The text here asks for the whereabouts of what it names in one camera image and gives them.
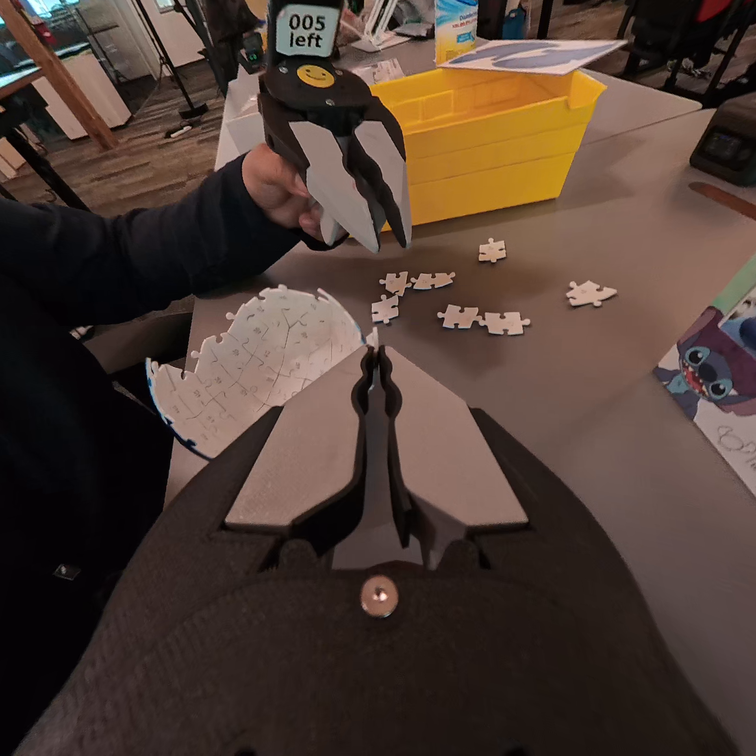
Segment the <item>black electronic device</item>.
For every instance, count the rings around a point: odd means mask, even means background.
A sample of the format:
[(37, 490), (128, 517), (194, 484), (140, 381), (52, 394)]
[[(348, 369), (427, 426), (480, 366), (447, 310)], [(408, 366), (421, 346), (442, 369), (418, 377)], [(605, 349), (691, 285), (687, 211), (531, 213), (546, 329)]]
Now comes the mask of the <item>black electronic device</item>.
[(689, 164), (741, 187), (755, 185), (755, 93), (720, 105), (700, 137)]

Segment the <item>white cabinet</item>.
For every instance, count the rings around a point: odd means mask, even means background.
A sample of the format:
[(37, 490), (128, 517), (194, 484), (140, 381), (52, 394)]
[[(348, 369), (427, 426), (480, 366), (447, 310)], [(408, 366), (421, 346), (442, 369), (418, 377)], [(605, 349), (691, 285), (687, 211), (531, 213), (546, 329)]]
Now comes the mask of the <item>white cabinet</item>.
[[(132, 118), (128, 106), (91, 51), (66, 58), (63, 60), (63, 65), (108, 128), (123, 126)], [(48, 115), (66, 137), (71, 140), (88, 137), (81, 123), (45, 77), (35, 80), (33, 87), (45, 100)]]

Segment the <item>brown wooden strip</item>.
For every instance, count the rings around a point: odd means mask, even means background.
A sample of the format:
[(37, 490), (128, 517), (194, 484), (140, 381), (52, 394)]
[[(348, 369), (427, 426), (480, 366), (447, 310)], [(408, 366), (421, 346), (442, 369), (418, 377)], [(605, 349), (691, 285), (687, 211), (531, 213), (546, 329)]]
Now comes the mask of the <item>brown wooden strip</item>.
[(688, 187), (696, 194), (704, 196), (727, 209), (731, 209), (733, 212), (742, 215), (747, 219), (753, 221), (756, 219), (755, 204), (741, 196), (737, 196), (736, 194), (732, 194), (720, 187), (706, 182), (690, 182)]

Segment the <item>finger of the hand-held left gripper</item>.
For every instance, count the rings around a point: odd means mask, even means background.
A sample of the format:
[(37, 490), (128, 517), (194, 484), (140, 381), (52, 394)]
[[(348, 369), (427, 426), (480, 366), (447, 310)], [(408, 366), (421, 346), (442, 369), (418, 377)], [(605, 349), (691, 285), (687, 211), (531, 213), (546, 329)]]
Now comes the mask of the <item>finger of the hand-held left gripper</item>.
[(387, 224), (404, 249), (412, 239), (408, 167), (385, 124), (365, 120), (348, 143), (347, 166), (356, 188), (367, 202), (368, 229), (381, 247), (380, 235)]
[(333, 245), (349, 235), (378, 253), (385, 213), (364, 179), (345, 167), (345, 155), (334, 134), (309, 121), (293, 122), (290, 127), (308, 161), (305, 181), (320, 207), (323, 240)]

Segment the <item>wooden post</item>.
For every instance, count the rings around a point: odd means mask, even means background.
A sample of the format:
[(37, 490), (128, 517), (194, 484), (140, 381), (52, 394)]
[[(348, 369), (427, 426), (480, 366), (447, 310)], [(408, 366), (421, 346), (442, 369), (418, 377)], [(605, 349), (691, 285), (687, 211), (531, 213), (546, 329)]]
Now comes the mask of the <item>wooden post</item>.
[(1, 1), (1, 17), (14, 39), (31, 57), (53, 90), (100, 150), (115, 149), (118, 146), (118, 140), (107, 123), (72, 78), (55, 51), (40, 39), (35, 27), (16, 3)]

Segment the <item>white and blue cutout card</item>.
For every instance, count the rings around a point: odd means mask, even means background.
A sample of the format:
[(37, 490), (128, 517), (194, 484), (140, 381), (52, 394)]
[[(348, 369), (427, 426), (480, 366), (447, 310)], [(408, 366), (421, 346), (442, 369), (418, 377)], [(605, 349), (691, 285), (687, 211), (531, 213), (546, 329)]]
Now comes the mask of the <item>white and blue cutout card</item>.
[(613, 40), (498, 40), (480, 44), (440, 66), (449, 70), (564, 76), (627, 43)]

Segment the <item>wipes canister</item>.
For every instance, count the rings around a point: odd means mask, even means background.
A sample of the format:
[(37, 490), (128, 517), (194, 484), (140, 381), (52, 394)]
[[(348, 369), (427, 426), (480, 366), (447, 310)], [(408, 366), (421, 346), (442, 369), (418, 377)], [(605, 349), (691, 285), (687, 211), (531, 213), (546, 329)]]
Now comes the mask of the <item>wipes canister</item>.
[(435, 1), (434, 11), (436, 65), (475, 48), (478, 1)]

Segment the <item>partly built puzzle ball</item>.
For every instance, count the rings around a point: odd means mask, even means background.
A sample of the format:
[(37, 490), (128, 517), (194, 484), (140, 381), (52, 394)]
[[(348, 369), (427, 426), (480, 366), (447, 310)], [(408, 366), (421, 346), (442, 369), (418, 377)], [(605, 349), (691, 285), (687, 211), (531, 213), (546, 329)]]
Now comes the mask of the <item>partly built puzzle ball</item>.
[(367, 345), (354, 318), (322, 289), (266, 288), (226, 318), (227, 330), (191, 353), (194, 370), (145, 364), (157, 413), (204, 460)]

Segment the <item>small printed paper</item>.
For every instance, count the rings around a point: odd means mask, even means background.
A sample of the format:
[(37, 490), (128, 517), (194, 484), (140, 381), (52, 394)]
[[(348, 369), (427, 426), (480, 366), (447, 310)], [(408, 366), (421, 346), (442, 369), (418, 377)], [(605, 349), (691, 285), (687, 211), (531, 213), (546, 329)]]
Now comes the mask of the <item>small printed paper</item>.
[(369, 86), (404, 78), (404, 71), (395, 57), (356, 66), (351, 71)]

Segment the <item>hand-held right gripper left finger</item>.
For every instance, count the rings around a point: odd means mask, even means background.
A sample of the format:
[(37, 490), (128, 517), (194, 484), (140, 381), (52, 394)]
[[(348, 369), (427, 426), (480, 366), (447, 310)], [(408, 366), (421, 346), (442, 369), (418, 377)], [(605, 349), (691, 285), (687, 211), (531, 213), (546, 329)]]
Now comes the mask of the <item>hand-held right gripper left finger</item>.
[(289, 399), (224, 525), (307, 541), (321, 556), (364, 510), (371, 348), (361, 346)]

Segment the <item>cartoon puzzle box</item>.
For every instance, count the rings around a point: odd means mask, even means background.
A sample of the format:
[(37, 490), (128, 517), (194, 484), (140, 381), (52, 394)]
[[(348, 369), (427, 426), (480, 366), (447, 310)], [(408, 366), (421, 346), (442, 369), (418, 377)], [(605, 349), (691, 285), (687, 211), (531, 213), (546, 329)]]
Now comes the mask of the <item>cartoon puzzle box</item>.
[(754, 495), (754, 257), (676, 341), (653, 374)]

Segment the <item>person's left hand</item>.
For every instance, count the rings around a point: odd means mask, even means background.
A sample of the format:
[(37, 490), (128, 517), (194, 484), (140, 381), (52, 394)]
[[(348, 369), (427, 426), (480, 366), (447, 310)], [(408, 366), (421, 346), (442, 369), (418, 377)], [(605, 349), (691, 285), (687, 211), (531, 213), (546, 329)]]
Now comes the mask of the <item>person's left hand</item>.
[(248, 194), (270, 221), (318, 242), (324, 240), (320, 211), (305, 182), (267, 144), (259, 144), (244, 156), (242, 178)]

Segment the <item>person's dark clothed torso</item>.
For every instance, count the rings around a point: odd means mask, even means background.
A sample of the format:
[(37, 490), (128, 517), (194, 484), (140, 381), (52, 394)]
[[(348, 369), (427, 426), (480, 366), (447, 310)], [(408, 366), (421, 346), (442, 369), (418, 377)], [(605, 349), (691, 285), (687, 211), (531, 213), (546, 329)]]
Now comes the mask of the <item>person's dark clothed torso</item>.
[(163, 508), (172, 436), (2, 278), (2, 754), (88, 646)]

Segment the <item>white puzzle piece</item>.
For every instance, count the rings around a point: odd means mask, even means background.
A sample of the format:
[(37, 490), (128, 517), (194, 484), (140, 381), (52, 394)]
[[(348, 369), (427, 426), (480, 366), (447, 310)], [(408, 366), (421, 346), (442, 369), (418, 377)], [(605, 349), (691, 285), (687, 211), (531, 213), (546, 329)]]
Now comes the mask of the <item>white puzzle piece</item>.
[[(489, 238), (478, 247), (478, 262), (496, 264), (506, 258), (505, 241)], [(407, 290), (428, 291), (450, 286), (455, 279), (454, 272), (421, 273), (411, 278), (407, 271), (388, 273), (380, 280), (385, 292), (380, 299), (371, 304), (371, 320), (374, 324), (389, 325), (399, 316), (399, 303)], [(618, 290), (601, 286), (592, 280), (583, 283), (572, 281), (565, 294), (572, 308), (592, 306), (600, 308), (604, 301), (618, 296)], [(489, 335), (524, 335), (525, 328), (531, 320), (518, 311), (485, 311), (477, 307), (456, 306), (449, 304), (444, 311), (437, 313), (441, 326), (447, 330), (468, 330), (474, 324), (486, 329)]]

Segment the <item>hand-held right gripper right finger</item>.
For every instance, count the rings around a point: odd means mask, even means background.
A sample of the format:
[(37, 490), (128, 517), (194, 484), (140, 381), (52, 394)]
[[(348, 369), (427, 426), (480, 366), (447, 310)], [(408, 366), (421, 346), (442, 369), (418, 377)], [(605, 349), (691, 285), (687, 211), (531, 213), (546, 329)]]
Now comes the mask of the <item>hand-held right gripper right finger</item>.
[(389, 346), (382, 386), (393, 520), (403, 547), (417, 540), (425, 568), (452, 542), (528, 525), (467, 402)]

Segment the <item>yellow plastic bin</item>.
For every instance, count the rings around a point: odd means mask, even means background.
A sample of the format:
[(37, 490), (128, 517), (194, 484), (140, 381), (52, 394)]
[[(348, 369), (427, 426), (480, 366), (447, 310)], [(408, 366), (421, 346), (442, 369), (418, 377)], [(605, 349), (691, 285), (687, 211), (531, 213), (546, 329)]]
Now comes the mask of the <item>yellow plastic bin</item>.
[(413, 226), (557, 198), (606, 86), (437, 68), (371, 86), (402, 127)]

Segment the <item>person's left forearm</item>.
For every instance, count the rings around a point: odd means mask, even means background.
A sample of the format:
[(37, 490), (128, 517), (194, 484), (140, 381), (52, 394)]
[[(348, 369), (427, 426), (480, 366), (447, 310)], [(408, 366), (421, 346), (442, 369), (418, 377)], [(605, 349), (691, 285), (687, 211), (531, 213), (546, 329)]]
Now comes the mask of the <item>person's left forearm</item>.
[(2, 199), (2, 286), (67, 327), (118, 324), (259, 275), (302, 238), (248, 194), (244, 156), (182, 200), (111, 219)]

